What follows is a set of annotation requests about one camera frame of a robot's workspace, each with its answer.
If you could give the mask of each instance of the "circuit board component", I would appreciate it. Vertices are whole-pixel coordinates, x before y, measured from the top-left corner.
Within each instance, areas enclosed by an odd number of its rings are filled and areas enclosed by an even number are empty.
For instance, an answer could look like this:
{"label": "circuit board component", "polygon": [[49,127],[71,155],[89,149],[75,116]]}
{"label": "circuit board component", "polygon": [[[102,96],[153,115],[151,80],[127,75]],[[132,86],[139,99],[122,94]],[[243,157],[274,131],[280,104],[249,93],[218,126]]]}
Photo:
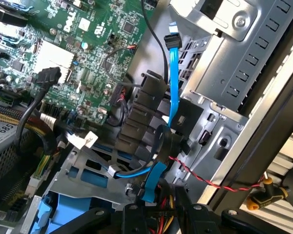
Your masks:
{"label": "circuit board component", "polygon": [[[147,28],[141,2],[20,0],[19,4],[28,10],[27,26],[0,23],[0,85],[10,91],[26,90],[34,97],[39,89],[37,73],[59,66],[62,77],[44,98],[43,106],[50,106],[45,110],[71,111],[85,122],[102,125],[117,80],[124,80],[134,51],[120,51],[106,62],[116,80],[106,74],[103,61],[117,48],[139,44]],[[148,17],[155,6],[154,1],[146,3]]]}

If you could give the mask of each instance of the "power supply cable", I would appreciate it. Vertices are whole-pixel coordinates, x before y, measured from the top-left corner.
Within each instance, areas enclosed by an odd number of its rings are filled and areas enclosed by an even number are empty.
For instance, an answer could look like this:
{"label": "power supply cable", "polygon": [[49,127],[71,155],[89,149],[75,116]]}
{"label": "power supply cable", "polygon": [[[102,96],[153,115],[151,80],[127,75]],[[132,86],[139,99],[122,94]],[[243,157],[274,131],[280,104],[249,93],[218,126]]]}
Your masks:
{"label": "power supply cable", "polygon": [[[15,138],[14,138],[14,146],[16,148],[16,152],[18,155],[22,155],[21,152],[21,136],[24,130],[24,127],[29,119],[29,117],[32,115],[34,110],[38,107],[38,105],[41,103],[45,95],[48,93],[49,89],[58,83],[60,77],[61,77],[61,69],[59,67],[54,68],[47,68],[43,69],[41,72],[38,73],[38,78],[36,83],[40,85],[40,91],[34,98],[33,102],[29,105],[28,109],[24,112],[22,117],[20,118],[18,127],[16,129]],[[45,150],[45,154],[51,155],[53,152],[51,150],[55,150],[52,148]]]}
{"label": "power supply cable", "polygon": [[28,109],[24,112],[21,117],[18,127],[15,132],[14,145],[18,155],[21,155],[21,136],[28,118],[32,115],[33,111],[37,108],[40,102],[43,100],[45,95],[48,93],[48,90],[41,89],[38,95],[35,97],[34,101],[29,105]]}
{"label": "power supply cable", "polygon": [[164,81],[165,81],[166,84],[168,84],[168,61],[167,61],[167,58],[166,58],[166,53],[165,53],[165,50],[164,50],[164,47],[163,47],[161,41],[157,37],[156,33],[154,32],[154,30],[153,30],[153,28],[152,28],[152,26],[151,26],[151,24],[150,24],[150,22],[148,20],[146,9],[145,9],[145,1],[146,0],[141,0],[142,14],[143,14],[143,17],[145,19],[145,22],[146,22],[146,25],[147,25],[148,29],[150,30],[151,34],[153,35],[154,39],[159,44],[159,46],[160,46],[160,48],[162,50],[163,59],[164,59]]}

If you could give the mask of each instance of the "heatsink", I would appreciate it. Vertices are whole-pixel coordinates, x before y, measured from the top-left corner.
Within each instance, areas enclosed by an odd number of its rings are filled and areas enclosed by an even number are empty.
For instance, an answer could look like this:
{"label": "heatsink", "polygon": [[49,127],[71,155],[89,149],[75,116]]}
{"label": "heatsink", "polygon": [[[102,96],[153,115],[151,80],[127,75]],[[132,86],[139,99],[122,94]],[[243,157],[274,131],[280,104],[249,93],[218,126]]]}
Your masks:
{"label": "heatsink", "polygon": [[43,40],[39,45],[34,72],[39,73],[45,68],[59,67],[62,76],[58,83],[63,84],[71,74],[70,67],[74,56],[73,53]]}

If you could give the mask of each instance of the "dell logo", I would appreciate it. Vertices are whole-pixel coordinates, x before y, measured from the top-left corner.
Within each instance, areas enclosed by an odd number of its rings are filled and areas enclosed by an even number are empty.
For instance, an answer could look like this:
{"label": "dell logo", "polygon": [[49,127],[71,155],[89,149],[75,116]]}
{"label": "dell logo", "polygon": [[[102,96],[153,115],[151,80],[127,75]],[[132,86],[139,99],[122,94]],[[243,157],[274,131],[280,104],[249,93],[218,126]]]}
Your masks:
{"label": "dell logo", "polygon": [[66,25],[63,28],[63,30],[66,31],[67,33],[70,33],[71,27],[73,26],[73,22],[75,20],[75,17],[76,17],[76,12],[68,12]]}

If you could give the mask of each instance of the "screwdriver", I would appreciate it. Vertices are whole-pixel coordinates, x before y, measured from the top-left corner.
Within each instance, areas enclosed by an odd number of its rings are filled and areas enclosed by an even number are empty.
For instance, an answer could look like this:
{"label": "screwdriver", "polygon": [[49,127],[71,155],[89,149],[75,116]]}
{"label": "screwdriver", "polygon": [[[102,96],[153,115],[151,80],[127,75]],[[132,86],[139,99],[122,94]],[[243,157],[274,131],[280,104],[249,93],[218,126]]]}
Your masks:
{"label": "screwdriver", "polygon": [[261,209],[288,197],[288,191],[285,188],[275,186],[267,172],[264,173],[264,177],[265,191],[255,192],[247,198],[246,206],[250,211]]}

